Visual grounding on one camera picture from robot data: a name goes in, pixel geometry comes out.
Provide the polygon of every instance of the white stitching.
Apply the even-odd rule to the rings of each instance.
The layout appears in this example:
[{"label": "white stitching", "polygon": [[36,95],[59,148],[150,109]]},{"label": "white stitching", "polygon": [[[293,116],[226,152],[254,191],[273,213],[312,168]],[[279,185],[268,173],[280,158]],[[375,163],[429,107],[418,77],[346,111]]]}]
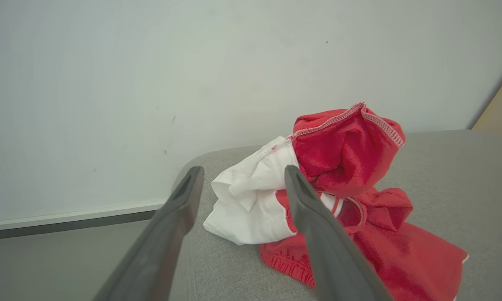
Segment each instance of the white stitching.
[{"label": "white stitching", "polygon": [[308,133],[313,133],[316,131],[320,131],[323,128],[330,126],[333,123],[341,122],[345,120],[346,118],[350,117],[351,115],[355,114],[356,112],[360,111],[361,115],[363,116],[364,119],[371,121],[373,124],[377,125],[379,128],[381,128],[385,134],[389,136],[389,138],[398,146],[398,148],[401,148],[404,145],[404,140],[402,137],[396,132],[396,130],[390,126],[385,120],[379,118],[379,116],[370,114],[366,112],[368,108],[366,107],[366,104],[364,102],[358,102],[354,104],[350,109],[347,111],[344,111],[342,114],[339,114],[337,116],[333,116],[329,118],[326,122],[323,124],[316,126],[314,128],[304,128],[302,130],[299,130],[292,135],[290,135],[287,139],[294,140],[297,137],[301,135],[305,135]]},{"label": "white stitching", "polygon": [[266,156],[272,154],[273,152],[276,152],[276,151],[286,147],[287,145],[291,145],[291,144],[292,144],[292,141],[290,139],[286,138],[282,143],[276,144],[272,148],[267,149],[264,153],[262,153],[259,157],[259,161],[264,159]]}]

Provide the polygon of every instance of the gray fabric surface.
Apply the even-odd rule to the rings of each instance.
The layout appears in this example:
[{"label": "gray fabric surface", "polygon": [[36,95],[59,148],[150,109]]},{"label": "gray fabric surface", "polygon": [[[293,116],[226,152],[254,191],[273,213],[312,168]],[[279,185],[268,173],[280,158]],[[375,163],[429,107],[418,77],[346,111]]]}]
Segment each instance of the gray fabric surface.
[{"label": "gray fabric surface", "polygon": [[[184,239],[171,300],[309,301],[316,293],[264,265],[258,246],[236,246],[205,231],[216,196],[210,182],[259,147],[200,156],[205,186],[195,227]],[[469,130],[407,136],[378,189],[400,187],[414,211],[408,221],[460,246],[464,265],[458,300],[502,300],[502,139]]]},{"label": "gray fabric surface", "polygon": [[0,301],[90,301],[149,221],[0,240]]}]

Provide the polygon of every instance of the pile of clothes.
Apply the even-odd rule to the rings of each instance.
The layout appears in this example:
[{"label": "pile of clothes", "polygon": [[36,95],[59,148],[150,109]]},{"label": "pile of clothes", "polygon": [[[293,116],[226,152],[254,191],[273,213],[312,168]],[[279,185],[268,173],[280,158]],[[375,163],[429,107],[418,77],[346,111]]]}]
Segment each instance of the pile of clothes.
[{"label": "pile of clothes", "polygon": [[396,301],[453,301],[467,253],[406,223],[413,205],[400,188],[374,188],[404,141],[400,125],[364,103],[301,116],[292,135],[214,179],[219,199],[203,226],[238,245],[261,244],[266,265],[314,288],[285,190],[284,169],[295,165]]}]

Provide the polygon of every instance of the white wall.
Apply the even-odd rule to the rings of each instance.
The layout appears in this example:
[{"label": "white wall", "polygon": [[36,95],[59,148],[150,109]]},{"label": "white wall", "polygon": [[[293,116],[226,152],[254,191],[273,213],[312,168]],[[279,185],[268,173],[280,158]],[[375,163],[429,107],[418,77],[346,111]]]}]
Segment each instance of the white wall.
[{"label": "white wall", "polygon": [[465,128],[501,77],[502,0],[0,0],[0,220],[164,199],[357,101]]}]

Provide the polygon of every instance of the red clothing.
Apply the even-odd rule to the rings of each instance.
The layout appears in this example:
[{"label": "red clothing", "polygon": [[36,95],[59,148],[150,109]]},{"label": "red clothing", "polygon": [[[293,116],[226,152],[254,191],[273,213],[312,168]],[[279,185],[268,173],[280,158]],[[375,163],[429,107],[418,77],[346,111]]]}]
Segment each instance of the red clothing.
[{"label": "red clothing", "polygon": [[[290,138],[300,169],[316,190],[344,198],[337,220],[396,301],[454,299],[467,253],[406,223],[413,206],[401,189],[373,188],[404,143],[396,122],[359,103],[298,118]],[[286,192],[276,197],[295,230]],[[270,267],[315,287],[302,234],[262,244],[260,253]]]}]

